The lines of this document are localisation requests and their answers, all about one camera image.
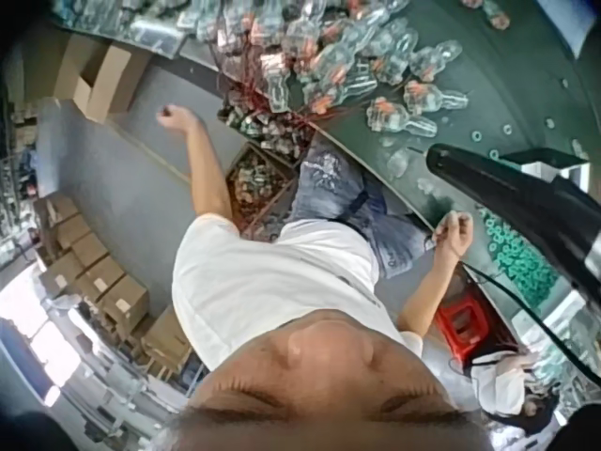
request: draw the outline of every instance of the concrete floor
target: concrete floor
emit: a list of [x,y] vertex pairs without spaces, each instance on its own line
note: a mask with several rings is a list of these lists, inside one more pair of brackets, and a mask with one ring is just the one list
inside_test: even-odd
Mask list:
[[[244,141],[215,119],[221,100],[158,67],[146,72],[131,110],[112,117],[121,134],[86,120],[71,101],[45,101],[39,108],[40,193],[59,189],[73,198],[116,261],[148,288],[153,316],[171,302],[177,247],[193,220],[189,186],[181,177],[189,173],[185,147],[155,120],[167,103],[189,106],[205,120],[222,167],[229,167]],[[392,210],[403,210],[392,203]],[[431,257],[377,285],[391,312],[401,309],[429,270]],[[435,373],[456,381],[453,398],[472,406],[469,385],[449,372],[448,350],[426,349]]]

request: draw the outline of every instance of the red plastic stool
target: red plastic stool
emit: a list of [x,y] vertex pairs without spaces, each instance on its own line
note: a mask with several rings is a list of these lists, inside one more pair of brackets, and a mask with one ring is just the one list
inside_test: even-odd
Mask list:
[[434,320],[462,364],[490,329],[484,309],[470,291],[453,305],[441,305]]

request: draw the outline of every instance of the man's right hand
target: man's right hand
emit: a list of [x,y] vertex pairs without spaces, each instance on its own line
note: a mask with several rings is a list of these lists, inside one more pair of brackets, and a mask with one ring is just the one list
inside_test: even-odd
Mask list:
[[473,219],[469,213],[450,211],[434,231],[434,265],[453,271],[473,240]]
[[167,130],[188,134],[191,128],[200,125],[198,117],[188,108],[167,105],[158,114],[157,120]]

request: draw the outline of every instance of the bright window light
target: bright window light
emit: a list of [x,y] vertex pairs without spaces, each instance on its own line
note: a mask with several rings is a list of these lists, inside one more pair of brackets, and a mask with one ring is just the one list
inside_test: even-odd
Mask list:
[[52,387],[50,387],[50,390],[48,390],[48,393],[46,394],[46,397],[44,398],[44,404],[47,407],[52,407],[55,402],[58,400],[58,398],[60,397],[60,388],[58,388],[56,385],[53,385]]
[[44,365],[48,377],[58,387],[65,385],[81,363],[77,351],[53,322],[47,322],[31,340],[31,349]]
[[31,338],[48,315],[40,305],[33,287],[35,265],[23,270],[0,292],[0,317],[15,323],[17,330]]

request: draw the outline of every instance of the black cable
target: black cable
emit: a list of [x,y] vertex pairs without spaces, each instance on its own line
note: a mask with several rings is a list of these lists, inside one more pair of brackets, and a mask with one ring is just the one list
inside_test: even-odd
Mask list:
[[489,275],[483,273],[480,270],[477,270],[476,268],[474,268],[470,264],[465,263],[463,261],[461,262],[461,264],[465,268],[468,268],[469,270],[472,270],[473,272],[475,272],[476,274],[480,275],[481,277],[484,277],[484,279],[486,279],[488,282],[492,283],[495,287],[497,287],[503,293],[505,293],[507,296],[509,296],[511,299],[513,299],[517,303],[517,305],[519,305],[519,307],[522,310],[524,310],[528,314],[528,316],[541,329],[543,329],[543,331],[545,332],[545,334],[547,334],[547,336],[551,339],[551,341],[553,342],[553,344],[560,349],[560,351],[563,353],[563,355],[565,355],[565,357],[567,358],[567,360],[569,360],[582,373],[582,375],[584,377],[586,377],[589,381],[591,381],[592,383],[594,383],[597,387],[601,388],[601,378],[599,376],[597,376],[594,373],[594,371],[592,371],[587,365],[585,365],[576,356],[576,354],[574,352],[572,352],[567,346],[565,346],[565,343],[563,343],[563,341],[558,336],[556,336],[547,327],[547,325],[542,320],[540,320],[536,316],[536,314],[532,311],[532,309],[529,306],[526,305],[526,303],[524,303],[521,299],[519,299],[519,297],[516,296],[514,293],[512,293],[506,286],[504,286],[503,284],[500,284],[499,282],[497,282],[495,279],[493,279]]

